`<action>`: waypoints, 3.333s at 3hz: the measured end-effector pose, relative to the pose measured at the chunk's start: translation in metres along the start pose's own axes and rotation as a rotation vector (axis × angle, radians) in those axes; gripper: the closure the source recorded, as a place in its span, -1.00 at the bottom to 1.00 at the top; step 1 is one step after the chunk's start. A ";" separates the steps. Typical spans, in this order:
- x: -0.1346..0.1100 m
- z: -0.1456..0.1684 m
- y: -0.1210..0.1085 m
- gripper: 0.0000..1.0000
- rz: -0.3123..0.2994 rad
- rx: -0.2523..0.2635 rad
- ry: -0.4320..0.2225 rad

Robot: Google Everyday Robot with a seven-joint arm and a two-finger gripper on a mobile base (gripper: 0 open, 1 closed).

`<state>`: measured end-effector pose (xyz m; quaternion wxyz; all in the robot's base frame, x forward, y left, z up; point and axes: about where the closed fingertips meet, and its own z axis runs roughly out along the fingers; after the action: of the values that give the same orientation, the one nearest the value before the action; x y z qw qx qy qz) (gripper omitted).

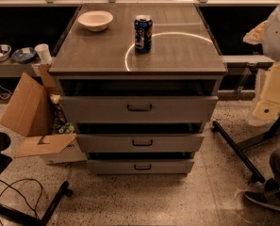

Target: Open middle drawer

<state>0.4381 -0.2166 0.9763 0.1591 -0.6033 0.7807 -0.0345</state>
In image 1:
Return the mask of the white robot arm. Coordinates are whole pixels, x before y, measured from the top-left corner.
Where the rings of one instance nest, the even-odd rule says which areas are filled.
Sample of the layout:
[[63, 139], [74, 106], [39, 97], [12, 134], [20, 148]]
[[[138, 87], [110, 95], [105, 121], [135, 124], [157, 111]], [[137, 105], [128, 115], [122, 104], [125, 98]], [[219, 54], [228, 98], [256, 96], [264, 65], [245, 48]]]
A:
[[273, 64], [256, 77], [256, 93], [247, 122], [262, 126], [273, 121], [280, 113], [280, 4], [266, 21], [246, 33], [243, 41], [252, 45], [261, 44], [263, 55]]

